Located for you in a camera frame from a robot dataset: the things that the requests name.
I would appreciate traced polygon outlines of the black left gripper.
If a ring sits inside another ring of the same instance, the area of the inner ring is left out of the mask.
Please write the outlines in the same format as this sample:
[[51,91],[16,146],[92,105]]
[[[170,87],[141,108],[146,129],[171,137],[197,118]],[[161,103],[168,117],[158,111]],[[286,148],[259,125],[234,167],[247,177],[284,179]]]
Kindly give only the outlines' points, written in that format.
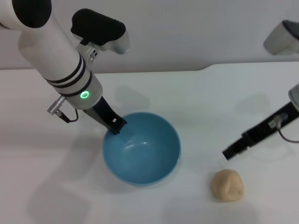
[[117,115],[104,97],[91,108],[84,110],[88,116],[105,126],[114,135],[120,133],[120,130],[127,124],[127,121]]

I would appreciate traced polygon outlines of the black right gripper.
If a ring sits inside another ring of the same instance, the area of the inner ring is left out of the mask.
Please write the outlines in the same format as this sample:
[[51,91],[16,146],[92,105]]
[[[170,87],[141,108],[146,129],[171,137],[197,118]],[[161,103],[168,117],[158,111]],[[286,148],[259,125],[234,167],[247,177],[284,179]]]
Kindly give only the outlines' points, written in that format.
[[256,145],[277,132],[278,129],[273,123],[273,119],[278,115],[282,115],[284,117],[281,122],[281,127],[284,127],[296,120],[299,117],[299,112],[294,105],[289,102],[253,128],[245,131],[240,139],[222,151],[224,157],[227,160],[230,160],[236,155],[247,150],[248,147]]

